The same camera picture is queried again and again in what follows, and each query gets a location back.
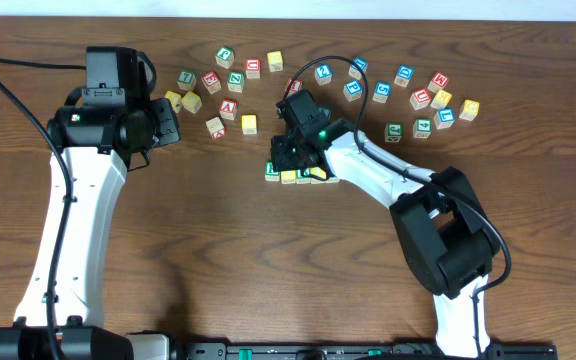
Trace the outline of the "green B letter block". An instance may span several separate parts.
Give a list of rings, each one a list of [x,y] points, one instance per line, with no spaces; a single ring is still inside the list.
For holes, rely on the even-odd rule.
[[[309,169],[299,169],[296,171],[296,184],[310,184],[310,170]]]

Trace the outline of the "yellow O letter block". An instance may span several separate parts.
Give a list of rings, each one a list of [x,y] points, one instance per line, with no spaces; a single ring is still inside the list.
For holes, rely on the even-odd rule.
[[[280,178],[282,184],[295,184],[297,179],[297,171],[296,170],[282,171],[280,173]]]

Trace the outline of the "green R letter block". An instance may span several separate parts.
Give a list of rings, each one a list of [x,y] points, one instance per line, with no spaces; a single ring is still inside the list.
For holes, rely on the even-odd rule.
[[[265,164],[264,176],[266,181],[279,182],[281,180],[281,173],[275,170],[271,161]]]

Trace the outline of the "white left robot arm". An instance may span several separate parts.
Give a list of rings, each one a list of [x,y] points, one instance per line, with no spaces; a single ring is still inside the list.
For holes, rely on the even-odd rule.
[[[152,98],[157,73],[143,52],[90,46],[75,88],[46,125],[29,119],[52,155],[37,260],[0,359],[176,359],[172,336],[104,327],[103,279],[117,200],[135,154],[180,140],[170,100]]]

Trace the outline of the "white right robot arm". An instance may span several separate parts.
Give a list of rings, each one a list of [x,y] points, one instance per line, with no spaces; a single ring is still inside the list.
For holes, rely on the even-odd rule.
[[[331,121],[307,90],[280,100],[277,112],[286,132],[271,140],[274,169],[307,170],[319,181],[337,178],[385,206],[407,266],[433,296],[440,351],[482,356],[490,345],[483,295],[501,240],[465,175],[397,158],[350,122]]]

